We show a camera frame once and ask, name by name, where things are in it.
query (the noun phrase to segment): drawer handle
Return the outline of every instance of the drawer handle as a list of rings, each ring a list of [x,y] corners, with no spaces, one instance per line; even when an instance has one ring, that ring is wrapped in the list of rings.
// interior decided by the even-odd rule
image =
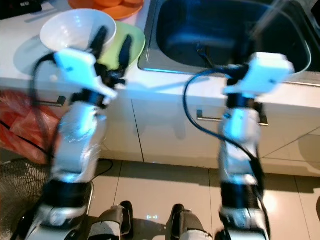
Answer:
[[[196,111],[196,119],[197,119],[198,121],[207,121],[207,122],[221,122],[221,121],[222,121],[221,118],[204,117],[202,110],[197,110],[197,111]],[[260,115],[259,125],[260,125],[260,126],[265,126],[265,127],[269,126],[267,116],[265,116],[265,115]]]
[[[65,96],[59,96],[58,100],[56,102],[52,101],[38,101],[38,104],[48,106],[48,107],[57,107],[61,108],[66,102]]]

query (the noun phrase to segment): white bowl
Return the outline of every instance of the white bowl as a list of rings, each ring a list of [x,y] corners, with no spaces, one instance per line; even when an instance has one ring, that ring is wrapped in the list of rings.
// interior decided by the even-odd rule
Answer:
[[[87,49],[101,26],[108,30],[106,48],[115,38],[116,22],[108,14],[94,9],[74,9],[54,16],[43,25],[40,39],[52,51],[68,47]]]

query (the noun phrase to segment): floor tile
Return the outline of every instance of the floor tile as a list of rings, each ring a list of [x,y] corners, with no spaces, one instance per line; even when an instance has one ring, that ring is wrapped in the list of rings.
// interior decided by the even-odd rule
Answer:
[[[213,232],[221,230],[221,191],[217,170],[210,171]],[[274,240],[308,240],[309,233],[294,176],[267,174],[264,204],[268,210]]]
[[[113,160],[112,162],[113,166],[108,172],[93,180],[94,190],[89,211],[89,215],[92,217],[99,217],[114,205],[122,161]],[[110,161],[99,162],[96,175],[101,174],[110,167]]]
[[[129,200],[135,239],[165,239],[175,204],[183,204],[212,231],[209,172],[204,168],[123,162],[115,203]]]
[[[311,240],[320,239],[320,178],[296,176]]]

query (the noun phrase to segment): cabinet door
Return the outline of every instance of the cabinet door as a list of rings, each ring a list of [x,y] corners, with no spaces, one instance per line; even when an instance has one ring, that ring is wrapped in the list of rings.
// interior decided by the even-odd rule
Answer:
[[[28,94],[24,88],[15,88]],[[59,98],[65,98],[62,107],[49,106],[58,118],[61,118],[68,111],[68,105],[73,93],[79,92],[78,88],[68,88],[64,91],[38,91],[39,100],[55,105]],[[105,110],[107,114],[107,129],[105,139],[101,144],[101,158],[114,160],[127,160],[143,162],[137,125],[131,99],[118,97]]]
[[[133,108],[145,162],[218,167],[220,143],[191,125],[180,103],[133,100]],[[224,107],[190,105],[204,117],[220,118]],[[259,152],[267,173],[312,175],[320,173],[320,111],[318,109],[265,106],[269,126],[261,127]],[[218,122],[199,121],[218,131]]]
[[[131,99],[118,97],[106,110],[107,128],[101,158],[143,162]]]
[[[187,119],[181,103],[132,100],[141,148],[146,163],[218,167],[219,140],[196,129]],[[224,108],[190,106],[193,118],[197,109],[218,117]],[[218,122],[201,122],[212,131]]]

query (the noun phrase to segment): white countertop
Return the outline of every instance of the white countertop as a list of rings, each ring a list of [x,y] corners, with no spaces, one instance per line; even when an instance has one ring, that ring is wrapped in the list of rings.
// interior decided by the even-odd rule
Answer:
[[[143,9],[122,22],[145,28],[150,0],[144,0]],[[42,45],[39,33],[42,26],[56,14],[71,9],[66,0],[51,0],[42,5],[42,12],[26,14],[0,21],[0,87],[25,89],[31,78],[34,62],[48,50]],[[47,91],[70,92],[73,87],[61,79],[51,81],[57,73],[49,64],[40,69],[38,88]],[[152,72],[138,69],[135,63],[127,72],[127,86],[120,87],[120,97],[152,99],[161,101],[181,101],[184,82],[190,78],[186,74]],[[226,79],[210,77],[190,87],[190,102],[222,106],[225,96],[221,94]],[[262,96],[261,102],[311,107],[320,109],[320,87],[282,84],[271,94]]]

